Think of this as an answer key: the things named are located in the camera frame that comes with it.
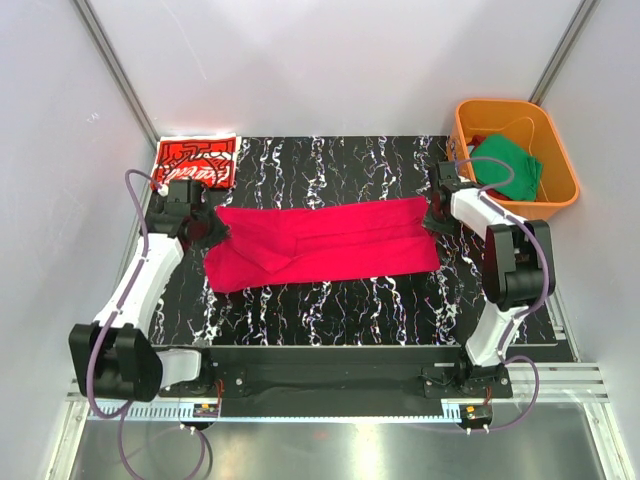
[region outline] white wall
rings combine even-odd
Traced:
[[[578,0],[92,0],[158,130],[449,133],[526,99]]]
[[[150,147],[68,0],[0,16],[0,465],[43,478],[73,378],[67,337],[108,299]]]
[[[580,351],[597,361],[640,472],[640,3],[601,2],[544,102],[582,186],[552,222]]]

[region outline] orange bin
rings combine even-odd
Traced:
[[[533,103],[491,99],[462,102],[456,109],[447,145],[449,160],[469,158],[467,143],[471,138],[494,133],[515,142],[543,165],[535,202],[496,200],[498,203],[529,220],[547,220],[576,201],[580,188],[567,153],[549,115]],[[472,163],[462,165],[460,175],[476,181]]]

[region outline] metallic floor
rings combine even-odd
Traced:
[[[514,418],[497,405],[495,424]],[[125,451],[145,479],[182,479],[196,464],[199,442],[172,424],[127,422]],[[118,461],[117,422],[88,421],[73,479],[130,478]],[[219,423],[206,430],[208,456],[197,479],[413,480],[603,479],[579,405],[539,404],[518,427],[467,437],[450,425]]]

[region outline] pink towel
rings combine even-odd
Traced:
[[[214,292],[438,270],[422,197],[319,210],[218,207],[231,237],[204,259]]]

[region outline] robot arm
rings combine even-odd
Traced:
[[[536,302],[544,283],[541,259],[510,219],[523,224],[542,247],[551,294],[555,274],[549,225],[508,212],[476,185],[461,180],[453,162],[431,167],[429,180],[432,193],[425,228],[450,234],[462,222],[485,241],[482,287],[487,302],[476,330],[463,346],[455,375],[463,388],[487,386],[504,368],[505,351],[525,319],[519,314]]]
[[[156,352],[146,332],[185,250],[193,242],[216,244],[227,236],[227,227],[203,198],[207,198],[203,187],[196,181],[170,182],[160,208],[147,215],[151,232],[147,251],[141,237],[109,302],[91,325],[77,324],[71,331],[69,345],[83,395],[87,395],[89,358],[103,328],[108,332],[93,375],[97,397],[151,401],[161,388],[200,376],[200,352],[182,348]]]

